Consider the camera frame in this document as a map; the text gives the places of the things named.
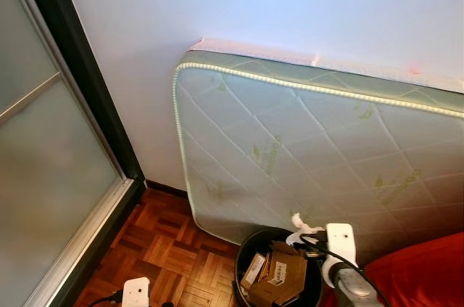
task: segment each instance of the baseboard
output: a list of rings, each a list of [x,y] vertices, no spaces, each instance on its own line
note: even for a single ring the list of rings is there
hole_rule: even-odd
[[[98,267],[100,260],[108,251],[113,239],[116,238],[117,233],[131,214],[145,189],[143,182],[133,182],[124,198],[109,216],[78,265],[63,284],[55,299],[51,302],[51,307],[69,307],[78,299],[82,289]]]
[[[155,182],[152,180],[146,180],[146,185],[150,189],[158,189],[159,191],[169,193],[170,195],[173,195],[176,197],[181,197],[181,198],[186,198],[186,199],[189,198],[186,191],[183,191],[182,189],[176,189],[175,187],[171,187],[168,185],[160,184],[159,182]]]

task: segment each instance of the frosted glass panel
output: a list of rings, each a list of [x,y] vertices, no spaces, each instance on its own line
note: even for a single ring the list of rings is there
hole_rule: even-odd
[[[20,0],[0,0],[0,112],[57,69]]]
[[[22,306],[118,178],[61,82],[0,126],[0,296]]]

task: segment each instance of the white wall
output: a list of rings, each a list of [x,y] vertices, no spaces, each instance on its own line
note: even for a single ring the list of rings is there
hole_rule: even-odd
[[[201,37],[463,75],[463,0],[73,0],[148,179],[185,189],[171,102]]]

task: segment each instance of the label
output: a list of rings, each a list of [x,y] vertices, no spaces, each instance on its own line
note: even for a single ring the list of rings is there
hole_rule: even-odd
[[[285,282],[287,265],[277,261],[275,263],[274,278],[272,278],[269,283],[275,285],[276,287]]]
[[[253,284],[254,281],[256,280],[256,277],[258,273],[260,272],[260,269],[265,261],[265,259],[261,255],[259,256],[257,255],[255,256],[255,258],[256,259],[254,260],[253,266],[251,267],[251,269],[249,270],[245,278],[245,280],[250,284]]]

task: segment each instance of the wooden floor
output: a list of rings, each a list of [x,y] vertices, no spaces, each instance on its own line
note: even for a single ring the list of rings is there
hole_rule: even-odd
[[[74,306],[87,307],[139,277],[150,280],[151,307],[237,306],[237,250],[196,227],[187,199],[147,189]]]

